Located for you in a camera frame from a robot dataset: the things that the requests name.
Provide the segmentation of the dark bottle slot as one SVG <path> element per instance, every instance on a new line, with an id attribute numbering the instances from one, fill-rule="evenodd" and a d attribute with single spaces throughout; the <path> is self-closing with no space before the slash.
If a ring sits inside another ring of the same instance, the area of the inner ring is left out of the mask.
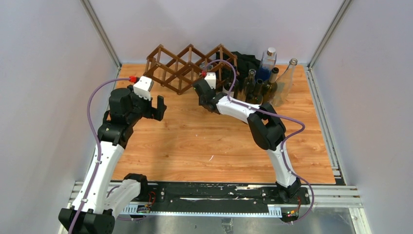
<path id="1" fill-rule="evenodd" d="M 231 89 L 231 92 L 228 92 L 233 81 L 234 81 L 234 75 L 237 76 L 237 66 L 234 66 L 235 69 L 235 73 L 233 72 L 233 70 L 230 70 L 229 72 L 229 76 L 228 78 L 225 80 L 224 82 L 224 86 L 223 86 L 223 93 L 228 94 L 232 97 L 232 98 L 237 98 L 238 97 L 238 92 L 239 92 L 239 82 L 238 80 L 236 80 L 233 88 Z"/>

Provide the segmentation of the clear bottle black cap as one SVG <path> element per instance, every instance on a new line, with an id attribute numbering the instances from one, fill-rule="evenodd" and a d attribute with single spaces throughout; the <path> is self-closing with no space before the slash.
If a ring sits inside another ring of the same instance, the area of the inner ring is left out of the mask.
<path id="1" fill-rule="evenodd" d="M 201 68 L 201 73 L 206 71 L 206 72 L 211 72 L 211 70 L 213 69 L 214 64 L 207 64 L 205 62 L 202 62 L 200 64 L 200 68 Z"/>

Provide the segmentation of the blue square glass bottle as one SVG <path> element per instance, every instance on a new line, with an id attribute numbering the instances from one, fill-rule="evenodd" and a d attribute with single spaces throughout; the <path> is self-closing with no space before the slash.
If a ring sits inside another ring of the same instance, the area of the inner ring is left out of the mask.
<path id="1" fill-rule="evenodd" d="M 277 60 L 276 48 L 269 47 L 263 52 L 259 68 L 256 72 L 255 78 L 266 81 L 271 76 L 271 70 L 274 68 Z"/>

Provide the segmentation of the green bottle silver neck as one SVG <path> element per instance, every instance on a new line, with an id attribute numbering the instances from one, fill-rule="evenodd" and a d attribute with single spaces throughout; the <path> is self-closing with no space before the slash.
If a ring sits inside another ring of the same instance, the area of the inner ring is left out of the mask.
<path id="1" fill-rule="evenodd" d="M 263 96 L 263 101 L 262 103 L 271 103 L 274 96 L 275 92 L 278 88 L 278 85 L 276 83 L 277 76 L 279 73 L 279 68 L 274 67 L 270 71 L 270 76 L 268 80 L 264 82 L 263 88 L 262 88 L 262 96 Z"/>

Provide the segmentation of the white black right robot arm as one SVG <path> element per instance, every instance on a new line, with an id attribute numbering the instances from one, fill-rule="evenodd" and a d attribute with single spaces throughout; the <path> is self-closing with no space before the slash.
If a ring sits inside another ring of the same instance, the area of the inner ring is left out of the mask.
<path id="1" fill-rule="evenodd" d="M 193 85 L 199 105 L 212 113 L 234 117 L 248 124 L 253 140 L 265 150 L 276 173 L 278 197 L 283 203 L 291 203 L 298 196 L 301 181 L 293 170 L 285 147 L 286 127 L 270 104 L 249 104 L 216 93 L 204 79 Z"/>

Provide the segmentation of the clear glass bottle dark label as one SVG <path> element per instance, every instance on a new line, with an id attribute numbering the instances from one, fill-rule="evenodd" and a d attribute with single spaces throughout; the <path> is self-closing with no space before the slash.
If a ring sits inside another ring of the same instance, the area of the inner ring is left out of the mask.
<path id="1" fill-rule="evenodd" d="M 276 80 L 277 90 L 272 101 L 274 107 L 280 107 L 286 101 L 292 87 L 293 74 L 297 64 L 298 60 L 296 58 L 290 59 L 285 72 Z"/>

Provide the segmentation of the dark green wine bottle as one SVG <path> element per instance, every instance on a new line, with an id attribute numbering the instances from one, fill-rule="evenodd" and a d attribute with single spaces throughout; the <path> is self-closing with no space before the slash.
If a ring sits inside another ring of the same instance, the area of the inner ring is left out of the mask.
<path id="1" fill-rule="evenodd" d="M 263 96 L 261 94 L 262 87 L 263 80 L 257 79 L 254 85 L 250 85 L 245 101 L 250 104 L 261 104 L 263 101 Z"/>

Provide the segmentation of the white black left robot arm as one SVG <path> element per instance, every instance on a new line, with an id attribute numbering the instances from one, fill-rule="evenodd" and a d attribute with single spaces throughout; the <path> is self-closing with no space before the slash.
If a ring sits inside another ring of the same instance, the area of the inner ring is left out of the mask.
<path id="1" fill-rule="evenodd" d="M 110 234 L 116 219 L 133 199 L 148 198 L 148 180 L 142 174 L 128 174 L 111 193 L 108 188 L 134 125 L 143 117 L 161 121 L 166 109 L 163 96 L 157 97 L 156 107 L 152 106 L 149 91 L 129 86 L 111 92 L 109 110 L 95 134 L 96 151 L 86 179 L 71 207 L 61 209 L 58 215 L 68 233 Z"/>

